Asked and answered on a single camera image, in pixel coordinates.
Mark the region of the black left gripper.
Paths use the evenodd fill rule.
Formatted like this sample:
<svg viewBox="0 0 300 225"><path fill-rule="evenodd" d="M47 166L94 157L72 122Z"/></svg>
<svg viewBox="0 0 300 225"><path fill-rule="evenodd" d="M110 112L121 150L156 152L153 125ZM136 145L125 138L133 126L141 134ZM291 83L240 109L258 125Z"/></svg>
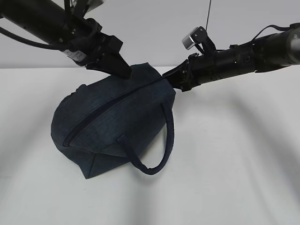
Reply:
<svg viewBox="0 0 300 225"><path fill-rule="evenodd" d="M65 54L87 70L103 72L129 79L131 68L120 55L123 42L114 35L101 32L102 26L92 18L71 20L71 46Z"/></svg>

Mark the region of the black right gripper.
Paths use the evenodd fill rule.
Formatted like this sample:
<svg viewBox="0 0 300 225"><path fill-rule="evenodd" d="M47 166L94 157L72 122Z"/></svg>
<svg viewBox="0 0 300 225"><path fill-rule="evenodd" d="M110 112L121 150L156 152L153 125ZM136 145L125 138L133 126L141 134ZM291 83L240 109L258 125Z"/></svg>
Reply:
<svg viewBox="0 0 300 225"><path fill-rule="evenodd" d="M216 55L216 52L210 56L207 54L201 56L197 53L191 54L185 62L182 62L175 68L163 73L162 77L181 78L181 81L168 79L168 82L174 89L179 89L182 92L190 91L194 87L204 83L217 81Z"/></svg>

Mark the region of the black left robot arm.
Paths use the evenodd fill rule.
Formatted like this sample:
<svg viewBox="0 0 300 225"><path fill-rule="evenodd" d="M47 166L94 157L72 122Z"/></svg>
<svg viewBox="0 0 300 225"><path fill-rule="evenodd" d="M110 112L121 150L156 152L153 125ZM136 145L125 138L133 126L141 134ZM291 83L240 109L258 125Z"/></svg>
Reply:
<svg viewBox="0 0 300 225"><path fill-rule="evenodd" d="M66 0L60 7L52 0L2 0L1 18L43 42L25 39L4 28L0 32L29 46L60 51L88 70L129 78L131 68L120 55L123 42L102 33L95 19L85 18L87 12L103 4L103 0Z"/></svg>

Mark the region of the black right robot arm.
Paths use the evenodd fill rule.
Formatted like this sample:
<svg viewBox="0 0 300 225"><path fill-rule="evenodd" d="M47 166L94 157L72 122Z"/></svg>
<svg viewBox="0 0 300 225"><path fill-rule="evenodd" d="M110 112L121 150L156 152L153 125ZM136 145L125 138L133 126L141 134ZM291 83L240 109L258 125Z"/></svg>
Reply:
<svg viewBox="0 0 300 225"><path fill-rule="evenodd" d="M182 40L184 47L198 49L163 77L171 86L183 92L210 83L248 73L266 73L300 63L300 25L272 25L278 33L256 35L241 45L218 50L206 29L196 27Z"/></svg>

